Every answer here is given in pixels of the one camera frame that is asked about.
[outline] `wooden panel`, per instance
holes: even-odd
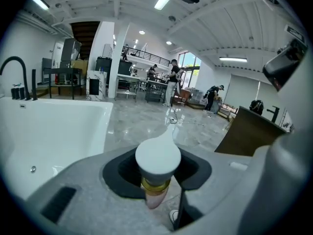
[[[215,152],[253,156],[257,148],[272,144],[285,133],[268,119],[240,107],[228,133]]]

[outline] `gray floor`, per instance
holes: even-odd
[[[71,99],[71,96],[52,95],[54,99]],[[114,104],[108,127],[105,152],[161,135],[169,125],[169,117],[175,113],[178,123],[173,132],[175,143],[188,147],[199,147],[208,152],[214,152],[224,138],[224,128],[228,122],[217,115],[208,117],[201,110],[188,106],[174,105],[173,109],[162,106],[159,102],[143,100],[144,95],[138,95],[137,102],[130,96],[121,95],[116,101],[107,99]],[[76,96],[75,100],[86,100],[86,96]],[[181,188],[174,177],[168,193],[162,204],[151,210],[155,217],[169,230],[173,230],[168,213],[179,208]]]

